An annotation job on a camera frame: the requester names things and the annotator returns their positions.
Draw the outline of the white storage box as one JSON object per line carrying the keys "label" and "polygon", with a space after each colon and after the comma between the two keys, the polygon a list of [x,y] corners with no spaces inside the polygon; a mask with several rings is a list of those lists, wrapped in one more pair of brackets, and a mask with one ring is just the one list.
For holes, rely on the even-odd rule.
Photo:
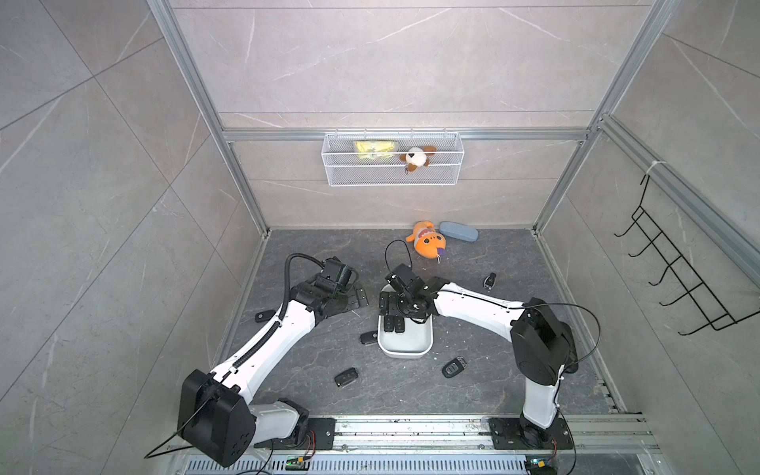
{"label": "white storage box", "polygon": [[416,359],[427,354],[433,347],[433,319],[423,324],[405,318],[404,332],[386,332],[383,314],[377,320],[377,341],[383,352],[393,358]]}

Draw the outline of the black silver car key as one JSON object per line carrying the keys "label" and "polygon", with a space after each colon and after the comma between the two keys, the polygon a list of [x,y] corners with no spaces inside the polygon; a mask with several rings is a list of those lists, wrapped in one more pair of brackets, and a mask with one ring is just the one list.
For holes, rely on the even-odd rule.
{"label": "black silver car key", "polygon": [[459,356],[447,362],[443,368],[441,368],[441,374],[443,374],[444,378],[451,379],[461,374],[465,368],[467,368],[467,362],[463,357]]}

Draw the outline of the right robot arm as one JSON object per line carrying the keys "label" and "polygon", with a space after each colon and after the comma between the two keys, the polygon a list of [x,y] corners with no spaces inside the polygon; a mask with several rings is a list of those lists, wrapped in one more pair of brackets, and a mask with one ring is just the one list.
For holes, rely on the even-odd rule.
{"label": "right robot arm", "polygon": [[537,447],[556,427],[557,395],[564,374],[577,371],[572,330],[540,299],[501,300],[439,277],[421,279],[409,264],[389,269],[379,296],[377,342],[387,356],[416,359],[433,347],[433,319],[458,319],[497,334],[513,346],[524,375],[520,431]]}

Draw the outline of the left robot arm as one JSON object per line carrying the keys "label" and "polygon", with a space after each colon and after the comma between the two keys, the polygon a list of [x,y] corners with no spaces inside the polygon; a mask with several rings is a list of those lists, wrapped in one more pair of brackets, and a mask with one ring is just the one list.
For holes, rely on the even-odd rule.
{"label": "left robot arm", "polygon": [[250,445],[302,443],[309,413],[290,400],[252,408],[280,360],[318,324],[367,303],[358,272],[333,256],[292,253],[285,259],[280,307],[242,348],[208,372],[194,370],[180,390],[175,435],[223,467]]}

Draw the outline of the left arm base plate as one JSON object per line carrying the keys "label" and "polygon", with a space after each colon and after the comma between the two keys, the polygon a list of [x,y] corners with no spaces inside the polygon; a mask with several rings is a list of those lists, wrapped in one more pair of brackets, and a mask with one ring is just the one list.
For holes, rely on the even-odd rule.
{"label": "left arm base plate", "polygon": [[308,419],[306,423],[298,423],[293,435],[287,439],[273,439],[255,443],[254,448],[271,448],[275,450],[301,449],[308,453],[312,451],[332,450],[336,437],[335,418]]}

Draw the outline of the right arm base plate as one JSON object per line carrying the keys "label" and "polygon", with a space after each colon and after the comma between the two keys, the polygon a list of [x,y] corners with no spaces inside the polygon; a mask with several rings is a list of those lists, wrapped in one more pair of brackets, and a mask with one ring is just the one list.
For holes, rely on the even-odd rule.
{"label": "right arm base plate", "polygon": [[574,441],[566,421],[557,416],[547,428],[529,422],[523,415],[487,420],[492,445],[497,450],[569,450]]}

